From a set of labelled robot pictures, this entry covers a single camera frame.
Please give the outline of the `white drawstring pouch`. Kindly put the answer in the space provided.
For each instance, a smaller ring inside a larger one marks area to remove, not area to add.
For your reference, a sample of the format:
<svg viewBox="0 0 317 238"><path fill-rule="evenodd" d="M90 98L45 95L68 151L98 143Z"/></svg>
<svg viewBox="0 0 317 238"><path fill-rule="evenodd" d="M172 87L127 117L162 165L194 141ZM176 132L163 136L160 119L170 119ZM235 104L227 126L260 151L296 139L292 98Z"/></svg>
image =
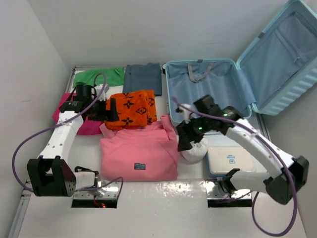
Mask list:
<svg viewBox="0 0 317 238"><path fill-rule="evenodd" d="M207 154L209 142L206 138L203 138L200 142L191 142L192 148L190 150L181 151L182 157L189 164L194 164L201 161Z"/></svg>

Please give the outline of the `magenta garment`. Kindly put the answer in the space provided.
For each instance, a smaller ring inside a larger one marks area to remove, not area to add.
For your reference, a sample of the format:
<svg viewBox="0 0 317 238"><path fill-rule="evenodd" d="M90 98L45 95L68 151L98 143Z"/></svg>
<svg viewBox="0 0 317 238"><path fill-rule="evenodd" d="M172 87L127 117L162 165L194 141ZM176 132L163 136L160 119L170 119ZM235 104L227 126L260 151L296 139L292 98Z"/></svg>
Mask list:
<svg viewBox="0 0 317 238"><path fill-rule="evenodd" d="M53 114L53 120L55 123L57 123L59 119L59 113L60 113L59 107L62 106L62 104L66 101L66 99L69 96L70 96L70 93L64 93L62 95L60 102ZM101 131L100 131L101 124L102 124L101 121L93 121L86 118L82 126L77 131L77 135L83 135L83 136L99 135L101 134Z"/></svg>

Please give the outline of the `orange black patterned towel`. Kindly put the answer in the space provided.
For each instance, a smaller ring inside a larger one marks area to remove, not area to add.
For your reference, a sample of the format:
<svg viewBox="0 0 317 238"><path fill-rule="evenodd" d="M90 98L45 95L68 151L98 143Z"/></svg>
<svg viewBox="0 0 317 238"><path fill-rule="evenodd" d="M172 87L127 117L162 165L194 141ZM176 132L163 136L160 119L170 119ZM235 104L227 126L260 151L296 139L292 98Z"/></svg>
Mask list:
<svg viewBox="0 0 317 238"><path fill-rule="evenodd" d="M108 129L135 129L158 120L154 90L117 93L111 95L110 99L115 99L119 120L106 121Z"/></svg>

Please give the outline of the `pink hoodie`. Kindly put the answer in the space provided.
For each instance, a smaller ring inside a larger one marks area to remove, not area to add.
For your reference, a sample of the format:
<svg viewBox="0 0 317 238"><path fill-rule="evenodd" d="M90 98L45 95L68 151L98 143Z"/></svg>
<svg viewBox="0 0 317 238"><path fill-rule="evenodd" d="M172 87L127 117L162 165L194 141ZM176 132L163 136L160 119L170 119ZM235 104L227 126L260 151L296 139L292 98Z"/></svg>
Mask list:
<svg viewBox="0 0 317 238"><path fill-rule="evenodd" d="M100 126L101 174L107 180L155 182L178 177L178 142L168 115L139 129L112 131Z"/></svg>

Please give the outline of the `white blue case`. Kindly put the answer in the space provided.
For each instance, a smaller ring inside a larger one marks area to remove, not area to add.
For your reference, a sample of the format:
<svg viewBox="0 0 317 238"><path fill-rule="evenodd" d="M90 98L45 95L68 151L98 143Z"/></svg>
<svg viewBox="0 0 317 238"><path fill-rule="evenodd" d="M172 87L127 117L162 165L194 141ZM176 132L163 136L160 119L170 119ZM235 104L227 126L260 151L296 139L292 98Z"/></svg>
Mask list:
<svg viewBox="0 0 317 238"><path fill-rule="evenodd" d="M232 169L255 172L253 157L242 147L209 147L207 154L209 177L223 177Z"/></svg>

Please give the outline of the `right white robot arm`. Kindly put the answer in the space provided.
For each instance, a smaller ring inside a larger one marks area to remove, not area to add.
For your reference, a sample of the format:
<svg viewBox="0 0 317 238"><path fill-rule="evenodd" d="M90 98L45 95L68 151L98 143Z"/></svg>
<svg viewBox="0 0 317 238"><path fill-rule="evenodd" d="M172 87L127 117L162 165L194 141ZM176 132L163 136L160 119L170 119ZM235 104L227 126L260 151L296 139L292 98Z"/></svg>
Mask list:
<svg viewBox="0 0 317 238"><path fill-rule="evenodd" d="M220 191L232 194L248 189L268 194L275 202L286 205L307 183L309 161L294 157L279 149L245 119L235 108L221 109L210 95L194 102L195 109L180 104L176 98L176 112L184 120L177 125L178 150L191 149L192 142L200 142L205 133L217 131L242 146L266 169L265 173L246 172L233 168L217 182Z"/></svg>

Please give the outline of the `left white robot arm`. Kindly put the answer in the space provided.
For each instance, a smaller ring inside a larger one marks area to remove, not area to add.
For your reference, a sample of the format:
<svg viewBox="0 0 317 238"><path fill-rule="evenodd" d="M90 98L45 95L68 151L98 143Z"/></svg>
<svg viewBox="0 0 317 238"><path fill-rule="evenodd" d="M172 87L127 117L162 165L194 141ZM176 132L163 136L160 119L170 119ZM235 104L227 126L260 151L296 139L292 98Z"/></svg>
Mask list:
<svg viewBox="0 0 317 238"><path fill-rule="evenodd" d="M71 197L79 190L102 187L97 171L68 165L71 146L86 119L116 121L118 114L114 99L107 100L108 84L100 91L79 84L59 107L58 121L43 151L27 163L27 171L36 196Z"/></svg>

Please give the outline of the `green folded cloth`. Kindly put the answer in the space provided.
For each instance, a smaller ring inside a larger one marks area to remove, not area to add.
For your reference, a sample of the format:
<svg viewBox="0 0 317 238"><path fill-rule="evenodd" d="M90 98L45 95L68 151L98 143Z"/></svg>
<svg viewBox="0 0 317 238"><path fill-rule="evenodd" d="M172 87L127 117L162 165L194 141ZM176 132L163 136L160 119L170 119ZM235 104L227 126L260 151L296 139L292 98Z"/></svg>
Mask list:
<svg viewBox="0 0 317 238"><path fill-rule="evenodd" d="M78 83L90 86L103 85L104 77L102 75L99 75L94 83L94 79L98 73L104 73L106 75L106 81L109 87L121 86L124 84L124 67L96 68L77 73L73 80L73 87Z"/></svg>

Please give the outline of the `grey blue folded garment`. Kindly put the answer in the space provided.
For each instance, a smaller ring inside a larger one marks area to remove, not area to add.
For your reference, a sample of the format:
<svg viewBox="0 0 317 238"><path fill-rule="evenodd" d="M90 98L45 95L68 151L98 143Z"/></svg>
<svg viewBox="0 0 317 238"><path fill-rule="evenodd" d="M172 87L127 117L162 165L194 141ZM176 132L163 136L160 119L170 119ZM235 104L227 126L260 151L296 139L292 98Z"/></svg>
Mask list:
<svg viewBox="0 0 317 238"><path fill-rule="evenodd" d="M161 67L159 63L146 65L127 65L125 70L123 93L140 90L153 90L155 96L162 95Z"/></svg>

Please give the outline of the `light blue hard suitcase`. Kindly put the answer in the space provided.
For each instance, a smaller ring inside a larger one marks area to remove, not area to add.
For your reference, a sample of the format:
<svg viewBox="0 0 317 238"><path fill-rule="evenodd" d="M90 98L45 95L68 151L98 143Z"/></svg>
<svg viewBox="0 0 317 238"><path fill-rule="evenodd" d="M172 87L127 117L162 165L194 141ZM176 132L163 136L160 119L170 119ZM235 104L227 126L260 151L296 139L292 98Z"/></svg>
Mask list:
<svg viewBox="0 0 317 238"><path fill-rule="evenodd" d="M247 118L275 116L317 81L317 15L303 1L290 0L237 61L170 61L165 75L174 125L183 121L177 103L192 105L205 95Z"/></svg>

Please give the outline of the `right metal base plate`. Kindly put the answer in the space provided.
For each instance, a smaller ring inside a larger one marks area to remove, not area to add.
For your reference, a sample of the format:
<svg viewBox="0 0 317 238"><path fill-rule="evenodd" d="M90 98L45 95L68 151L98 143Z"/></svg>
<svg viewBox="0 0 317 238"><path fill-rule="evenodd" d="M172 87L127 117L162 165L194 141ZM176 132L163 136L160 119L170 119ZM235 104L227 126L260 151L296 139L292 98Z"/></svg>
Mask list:
<svg viewBox="0 0 317 238"><path fill-rule="evenodd" d="M228 192L219 181L207 180L205 181L205 188L208 201L229 201L238 199L252 199L251 191L248 189L241 189Z"/></svg>

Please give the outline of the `metal base plate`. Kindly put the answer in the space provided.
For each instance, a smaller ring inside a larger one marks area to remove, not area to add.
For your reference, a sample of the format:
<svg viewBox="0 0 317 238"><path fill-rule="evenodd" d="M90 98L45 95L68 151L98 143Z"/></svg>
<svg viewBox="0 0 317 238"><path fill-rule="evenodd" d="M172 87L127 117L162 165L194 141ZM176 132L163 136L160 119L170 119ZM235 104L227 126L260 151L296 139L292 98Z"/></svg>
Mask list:
<svg viewBox="0 0 317 238"><path fill-rule="evenodd" d="M75 200L92 200L96 198L97 200L113 200L117 199L121 192L122 182L117 181L107 181L101 180L97 182L97 188L82 188L75 191L73 194L73 199Z"/></svg>
<svg viewBox="0 0 317 238"><path fill-rule="evenodd" d="M252 199L251 191L248 189L241 189L228 192L219 181L207 180L205 181L205 188L208 201L229 201L238 199Z"/></svg>

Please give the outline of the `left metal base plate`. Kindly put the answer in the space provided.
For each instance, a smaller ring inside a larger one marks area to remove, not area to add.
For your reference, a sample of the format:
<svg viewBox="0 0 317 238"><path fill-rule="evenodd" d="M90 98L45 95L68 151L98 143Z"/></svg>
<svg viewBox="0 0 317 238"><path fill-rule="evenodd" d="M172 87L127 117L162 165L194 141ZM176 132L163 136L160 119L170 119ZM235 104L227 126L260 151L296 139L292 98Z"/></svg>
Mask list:
<svg viewBox="0 0 317 238"><path fill-rule="evenodd" d="M101 180L97 182L97 188L82 188L75 191L73 194L73 199L75 200L92 200L96 198L97 200L113 200L117 199L121 192L122 182L117 181L107 181Z"/></svg>

